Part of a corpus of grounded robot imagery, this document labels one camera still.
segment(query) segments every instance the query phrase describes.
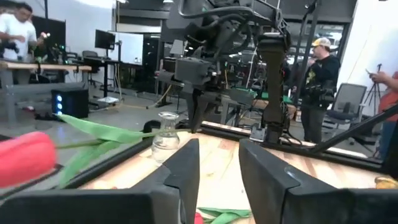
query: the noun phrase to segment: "white t-shirt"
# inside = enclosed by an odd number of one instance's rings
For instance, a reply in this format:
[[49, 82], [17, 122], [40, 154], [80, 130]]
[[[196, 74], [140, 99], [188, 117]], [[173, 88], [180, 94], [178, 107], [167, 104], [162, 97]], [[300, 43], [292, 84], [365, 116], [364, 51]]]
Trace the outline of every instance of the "white t-shirt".
[[25, 60], [28, 53], [28, 43], [31, 41], [37, 41], [36, 29], [33, 24], [29, 21], [19, 22], [13, 14], [4, 13], [0, 15], [0, 32], [25, 37], [24, 43], [18, 40], [13, 40], [19, 48], [18, 54], [13, 50], [4, 50], [3, 57], [11, 60], [17, 60], [18, 56], [21, 56]]

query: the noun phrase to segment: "glass vase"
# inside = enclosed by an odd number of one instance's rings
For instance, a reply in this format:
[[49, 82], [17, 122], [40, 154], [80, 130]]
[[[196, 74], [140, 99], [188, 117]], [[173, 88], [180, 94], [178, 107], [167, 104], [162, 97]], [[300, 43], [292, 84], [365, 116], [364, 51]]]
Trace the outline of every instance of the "glass vase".
[[[179, 115], [172, 112], [161, 112], [159, 116], [162, 118], [160, 130], [174, 130]], [[154, 137], [152, 142], [152, 158], [163, 163], [172, 154], [174, 154], [180, 144], [180, 138], [177, 133], [160, 133]]]

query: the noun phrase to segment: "man in white shirt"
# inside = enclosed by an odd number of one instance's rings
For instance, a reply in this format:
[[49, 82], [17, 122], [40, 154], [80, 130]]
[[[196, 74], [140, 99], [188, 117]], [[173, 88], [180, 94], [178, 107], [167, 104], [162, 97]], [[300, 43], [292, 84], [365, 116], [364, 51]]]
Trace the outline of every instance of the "man in white shirt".
[[[32, 16], [32, 8], [22, 2], [17, 3], [14, 14], [0, 15], [0, 40], [15, 42], [19, 49], [18, 54], [14, 50], [5, 49], [3, 57], [9, 60], [27, 61], [29, 46], [35, 47], [44, 41], [44, 36], [36, 38], [36, 29], [29, 19]], [[18, 84], [29, 84], [29, 70], [15, 70], [14, 76]]]

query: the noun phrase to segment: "hand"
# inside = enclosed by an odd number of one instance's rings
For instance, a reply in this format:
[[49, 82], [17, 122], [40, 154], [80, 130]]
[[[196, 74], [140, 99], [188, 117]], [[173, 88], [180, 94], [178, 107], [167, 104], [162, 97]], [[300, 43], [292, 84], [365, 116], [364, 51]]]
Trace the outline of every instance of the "hand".
[[25, 42], [25, 37], [22, 36], [22, 35], [14, 36], [13, 39], [14, 39], [14, 40], [18, 40], [18, 41], [21, 42], [21, 43], [24, 43], [24, 42]]
[[40, 38], [46, 39], [47, 37], [49, 37], [49, 34], [47, 35], [45, 32], [40, 34]]
[[314, 59], [310, 58], [310, 59], [308, 60], [308, 64], [309, 64], [309, 65], [313, 65], [314, 63], [315, 63], [315, 60], [314, 60]]
[[385, 83], [389, 78], [385, 72], [372, 73], [370, 77], [375, 83]]

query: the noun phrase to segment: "red flower petal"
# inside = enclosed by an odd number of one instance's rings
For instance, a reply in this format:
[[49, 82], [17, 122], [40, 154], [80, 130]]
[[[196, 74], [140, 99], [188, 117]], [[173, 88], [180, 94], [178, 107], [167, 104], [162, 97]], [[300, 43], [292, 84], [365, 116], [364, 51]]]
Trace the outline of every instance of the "red flower petal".
[[50, 172], [57, 160], [55, 144], [33, 132], [0, 142], [0, 187], [23, 184]]
[[195, 214], [194, 224], [203, 224], [203, 217], [199, 213]]

